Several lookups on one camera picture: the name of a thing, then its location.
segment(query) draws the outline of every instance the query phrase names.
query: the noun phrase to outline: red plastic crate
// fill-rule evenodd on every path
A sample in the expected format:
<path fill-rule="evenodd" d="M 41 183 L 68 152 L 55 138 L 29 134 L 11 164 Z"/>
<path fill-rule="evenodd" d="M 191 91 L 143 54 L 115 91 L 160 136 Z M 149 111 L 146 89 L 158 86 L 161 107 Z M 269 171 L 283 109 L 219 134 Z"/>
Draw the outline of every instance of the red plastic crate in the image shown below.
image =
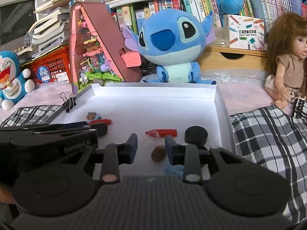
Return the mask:
<path fill-rule="evenodd" d="M 30 79 L 32 79 L 36 85 L 43 83 L 37 77 L 37 69 L 41 66 L 45 66 L 49 70 L 51 77 L 48 83 L 58 81 L 59 73 L 64 74 L 65 72 L 67 73 L 69 82 L 71 83 L 68 46 L 62 47 L 53 53 L 23 66 L 23 69 L 29 68 L 31 70 Z"/>

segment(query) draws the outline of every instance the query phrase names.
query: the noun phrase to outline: toy house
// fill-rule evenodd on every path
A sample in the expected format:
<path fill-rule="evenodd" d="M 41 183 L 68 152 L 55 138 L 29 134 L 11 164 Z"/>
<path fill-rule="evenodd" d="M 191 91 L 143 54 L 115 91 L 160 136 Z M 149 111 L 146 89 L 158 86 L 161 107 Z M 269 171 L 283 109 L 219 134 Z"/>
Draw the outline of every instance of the toy house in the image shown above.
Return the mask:
<path fill-rule="evenodd" d="M 100 2 L 75 3 L 70 16 L 70 67 L 74 93 L 95 79 L 106 82 L 138 82 L 139 64 L 125 64 L 129 49 L 106 5 Z"/>

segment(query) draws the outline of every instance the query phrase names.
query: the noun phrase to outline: brown nut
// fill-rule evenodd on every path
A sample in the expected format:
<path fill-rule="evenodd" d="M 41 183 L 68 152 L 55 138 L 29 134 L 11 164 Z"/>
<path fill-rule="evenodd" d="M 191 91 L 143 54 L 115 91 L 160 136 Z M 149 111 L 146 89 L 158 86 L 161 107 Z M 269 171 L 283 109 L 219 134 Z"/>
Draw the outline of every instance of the brown nut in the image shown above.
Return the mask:
<path fill-rule="evenodd" d="M 166 156 L 166 152 L 165 152 L 165 146 L 164 145 L 159 145 L 157 147 L 155 147 L 151 153 L 151 159 L 155 162 L 155 163 L 159 163 L 161 161 L 163 161 L 163 159 Z"/>

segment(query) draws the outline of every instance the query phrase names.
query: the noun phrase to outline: black bottle cap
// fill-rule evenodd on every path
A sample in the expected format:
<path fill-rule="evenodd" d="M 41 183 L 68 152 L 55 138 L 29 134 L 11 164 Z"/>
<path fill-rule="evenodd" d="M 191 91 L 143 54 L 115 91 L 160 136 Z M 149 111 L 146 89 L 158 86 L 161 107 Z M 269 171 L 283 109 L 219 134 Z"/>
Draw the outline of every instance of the black bottle cap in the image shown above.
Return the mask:
<path fill-rule="evenodd" d="M 208 139 L 208 132 L 205 128 L 200 126 L 189 127 L 185 131 L 185 142 L 187 144 L 194 144 L 197 147 L 204 146 Z"/>

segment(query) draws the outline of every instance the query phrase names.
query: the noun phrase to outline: window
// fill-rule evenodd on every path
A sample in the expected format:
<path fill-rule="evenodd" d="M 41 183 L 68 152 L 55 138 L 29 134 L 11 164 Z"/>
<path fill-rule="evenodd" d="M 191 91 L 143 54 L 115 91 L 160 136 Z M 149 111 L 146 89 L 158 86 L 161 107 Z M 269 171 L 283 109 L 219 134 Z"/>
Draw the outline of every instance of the window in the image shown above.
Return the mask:
<path fill-rule="evenodd" d="M 25 36 L 36 21 L 34 0 L 0 7 L 0 46 Z"/>

